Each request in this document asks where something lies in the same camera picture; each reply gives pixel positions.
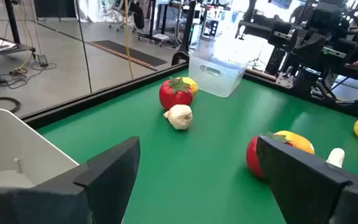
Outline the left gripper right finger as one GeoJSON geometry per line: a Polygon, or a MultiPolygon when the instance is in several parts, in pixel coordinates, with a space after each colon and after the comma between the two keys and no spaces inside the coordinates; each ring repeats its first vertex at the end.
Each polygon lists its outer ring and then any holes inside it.
{"type": "Polygon", "coordinates": [[[287,224],[358,224],[358,175],[260,136],[257,157],[287,224]]]}

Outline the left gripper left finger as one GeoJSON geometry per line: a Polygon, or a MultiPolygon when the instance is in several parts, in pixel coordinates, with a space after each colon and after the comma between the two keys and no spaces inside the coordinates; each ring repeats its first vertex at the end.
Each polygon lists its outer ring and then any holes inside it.
{"type": "Polygon", "coordinates": [[[139,161],[133,136],[33,188],[0,188],[0,224],[121,224],[139,161]]]}

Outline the white garlic bulb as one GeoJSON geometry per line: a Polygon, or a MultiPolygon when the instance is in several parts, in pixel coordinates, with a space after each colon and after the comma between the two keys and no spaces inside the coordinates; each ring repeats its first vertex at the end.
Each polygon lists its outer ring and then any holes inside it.
{"type": "Polygon", "coordinates": [[[337,147],[331,150],[328,158],[326,159],[326,163],[336,166],[338,168],[342,168],[344,158],[345,158],[344,150],[337,147]]]}
{"type": "Polygon", "coordinates": [[[174,105],[163,116],[176,130],[188,129],[193,120],[193,113],[188,105],[174,105]]]}

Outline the orange oval fruit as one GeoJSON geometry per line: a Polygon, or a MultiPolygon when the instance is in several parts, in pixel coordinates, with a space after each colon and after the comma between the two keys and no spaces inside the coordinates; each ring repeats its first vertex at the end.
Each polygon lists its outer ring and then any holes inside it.
{"type": "Polygon", "coordinates": [[[278,131],[274,135],[284,136],[285,139],[295,148],[314,154],[314,147],[307,138],[291,131],[278,131]]]}

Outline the red tomato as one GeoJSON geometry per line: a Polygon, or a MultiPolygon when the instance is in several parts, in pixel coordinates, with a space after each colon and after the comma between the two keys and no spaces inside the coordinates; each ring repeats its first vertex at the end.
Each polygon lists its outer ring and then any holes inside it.
{"type": "MultiPolygon", "coordinates": [[[[268,137],[270,139],[282,142],[289,146],[294,146],[293,142],[288,140],[285,135],[274,134],[274,133],[265,133],[262,136],[268,137]]],[[[249,171],[259,179],[264,179],[262,168],[260,166],[259,159],[257,157],[257,141],[258,136],[254,136],[248,143],[246,148],[246,165],[249,171]]]]}
{"type": "Polygon", "coordinates": [[[182,77],[170,78],[163,82],[159,89],[160,104],[169,110],[175,105],[190,106],[194,98],[191,85],[186,83],[182,77]]]}

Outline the light grey plastic bin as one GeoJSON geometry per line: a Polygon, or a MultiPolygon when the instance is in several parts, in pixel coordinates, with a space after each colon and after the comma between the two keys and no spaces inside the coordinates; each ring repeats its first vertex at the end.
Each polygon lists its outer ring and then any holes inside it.
{"type": "Polygon", "coordinates": [[[0,109],[0,187],[29,189],[79,166],[8,110],[0,109]]]}

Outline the green table mat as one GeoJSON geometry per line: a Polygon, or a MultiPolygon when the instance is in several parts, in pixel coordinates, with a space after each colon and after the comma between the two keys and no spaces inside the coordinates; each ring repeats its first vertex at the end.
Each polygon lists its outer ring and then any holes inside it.
{"type": "Polygon", "coordinates": [[[178,131],[158,98],[167,79],[39,129],[78,163],[131,136],[140,139],[124,224],[285,224],[268,185],[246,166],[246,147],[259,134],[297,133],[323,159],[341,148],[343,167],[358,174],[353,116],[242,80],[227,98],[199,91],[191,126],[178,131]]]}

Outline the clear plastic bin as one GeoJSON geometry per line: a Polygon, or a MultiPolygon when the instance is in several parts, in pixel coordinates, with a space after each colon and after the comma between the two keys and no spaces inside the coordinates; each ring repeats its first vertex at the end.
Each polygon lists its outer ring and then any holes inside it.
{"type": "Polygon", "coordinates": [[[199,90],[227,98],[240,83],[248,62],[238,59],[236,52],[199,49],[190,54],[188,76],[199,90]]]}

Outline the black power brick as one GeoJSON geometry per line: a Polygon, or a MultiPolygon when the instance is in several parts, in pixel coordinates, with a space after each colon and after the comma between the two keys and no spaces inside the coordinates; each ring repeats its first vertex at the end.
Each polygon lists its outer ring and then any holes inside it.
{"type": "Polygon", "coordinates": [[[39,65],[41,67],[45,68],[45,67],[49,66],[48,60],[47,60],[47,58],[46,58],[46,56],[44,54],[37,55],[37,59],[38,59],[39,65]]]}

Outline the black orange-striped floor mat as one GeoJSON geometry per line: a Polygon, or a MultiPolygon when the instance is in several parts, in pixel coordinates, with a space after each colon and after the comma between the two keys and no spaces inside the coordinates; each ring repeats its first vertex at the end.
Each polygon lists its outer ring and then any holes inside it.
{"type": "Polygon", "coordinates": [[[111,40],[99,40],[88,42],[88,44],[122,59],[130,59],[131,62],[153,71],[157,70],[156,67],[167,64],[167,61],[163,59],[140,52],[130,47],[127,48],[125,45],[118,44],[111,40]]]}

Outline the black rolling stand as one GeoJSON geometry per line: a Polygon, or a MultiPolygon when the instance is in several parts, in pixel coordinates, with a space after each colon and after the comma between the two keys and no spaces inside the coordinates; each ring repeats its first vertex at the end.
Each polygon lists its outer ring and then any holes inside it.
{"type": "Polygon", "coordinates": [[[26,44],[21,43],[21,40],[19,37],[19,31],[18,31],[17,23],[16,23],[16,17],[14,14],[14,6],[13,6],[14,4],[18,4],[18,1],[17,0],[4,0],[4,4],[6,7],[7,16],[8,16],[7,25],[9,25],[11,28],[13,40],[8,40],[5,37],[0,37],[0,39],[15,43],[15,44],[17,44],[17,47],[15,49],[1,51],[0,55],[8,55],[8,54],[13,54],[13,53],[17,53],[17,52],[31,52],[31,55],[30,55],[30,58],[28,59],[28,61],[26,61],[23,65],[21,65],[19,67],[19,70],[20,70],[26,63],[30,62],[30,59],[35,60],[37,58],[36,49],[32,45],[27,45],[28,40],[30,39],[30,35],[27,33],[25,33],[25,40],[27,43],[26,44]]]}

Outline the black panel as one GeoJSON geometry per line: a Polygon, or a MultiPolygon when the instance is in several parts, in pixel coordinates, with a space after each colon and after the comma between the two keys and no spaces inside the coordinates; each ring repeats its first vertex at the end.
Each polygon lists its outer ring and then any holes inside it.
{"type": "Polygon", "coordinates": [[[37,17],[76,17],[74,0],[34,0],[37,17]]]}

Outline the black office chair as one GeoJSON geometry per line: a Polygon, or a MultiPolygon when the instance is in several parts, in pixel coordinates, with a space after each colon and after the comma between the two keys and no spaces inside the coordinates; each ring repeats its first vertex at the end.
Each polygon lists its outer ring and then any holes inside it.
{"type": "Polygon", "coordinates": [[[130,3],[129,10],[132,12],[134,16],[134,23],[137,29],[144,28],[144,13],[142,8],[137,3],[130,3]]]}

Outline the silver metal bracket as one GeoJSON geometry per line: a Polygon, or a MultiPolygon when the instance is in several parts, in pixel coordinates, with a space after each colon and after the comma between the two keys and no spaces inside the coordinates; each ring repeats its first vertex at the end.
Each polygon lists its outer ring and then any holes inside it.
{"type": "Polygon", "coordinates": [[[279,72],[275,84],[287,89],[293,88],[294,76],[291,74],[293,67],[289,66],[285,72],[279,72]]]}

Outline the black table frame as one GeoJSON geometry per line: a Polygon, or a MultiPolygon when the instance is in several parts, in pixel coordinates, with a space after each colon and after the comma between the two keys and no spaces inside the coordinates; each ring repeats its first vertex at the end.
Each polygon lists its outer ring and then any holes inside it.
{"type": "MultiPolygon", "coordinates": [[[[44,110],[39,110],[34,113],[20,117],[20,119],[28,124],[31,128],[39,129],[46,125],[57,122],[61,119],[65,119],[74,114],[80,113],[84,110],[97,106],[101,103],[117,98],[118,96],[126,93],[138,90],[146,85],[152,84],[159,80],[169,77],[177,72],[182,72],[188,69],[187,63],[180,63],[178,65],[171,66],[169,68],[159,70],[157,72],[144,75],[134,80],[129,80],[124,83],[110,86],[96,92],[92,92],[87,95],[60,103],[55,106],[51,106],[44,110]]],[[[327,101],[323,101],[315,96],[301,95],[293,90],[286,89],[281,86],[277,86],[271,81],[264,80],[256,75],[246,72],[243,79],[250,82],[258,83],[259,85],[266,86],[270,89],[288,94],[290,96],[297,97],[304,101],[329,108],[340,113],[348,114],[354,117],[358,117],[358,109],[355,106],[340,106],[327,101]]]]}

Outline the black frame post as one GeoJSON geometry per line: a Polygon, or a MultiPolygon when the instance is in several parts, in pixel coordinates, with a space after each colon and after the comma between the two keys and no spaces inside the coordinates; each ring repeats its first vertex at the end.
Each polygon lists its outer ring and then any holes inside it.
{"type": "Polygon", "coordinates": [[[188,13],[187,13],[182,43],[181,43],[179,49],[177,50],[177,52],[173,55],[171,66],[179,64],[180,60],[189,62],[189,40],[190,40],[190,33],[191,33],[193,18],[195,15],[195,6],[196,6],[196,1],[191,0],[189,2],[189,9],[188,9],[188,13]]]}

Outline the black desk frame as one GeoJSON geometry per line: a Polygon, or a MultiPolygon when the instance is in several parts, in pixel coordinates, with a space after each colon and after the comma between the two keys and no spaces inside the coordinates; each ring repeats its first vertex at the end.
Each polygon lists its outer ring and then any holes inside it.
{"type": "Polygon", "coordinates": [[[165,34],[167,12],[171,3],[172,0],[149,0],[149,29],[147,31],[138,30],[138,40],[148,40],[150,43],[158,44],[159,47],[177,48],[173,37],[165,34]]]}

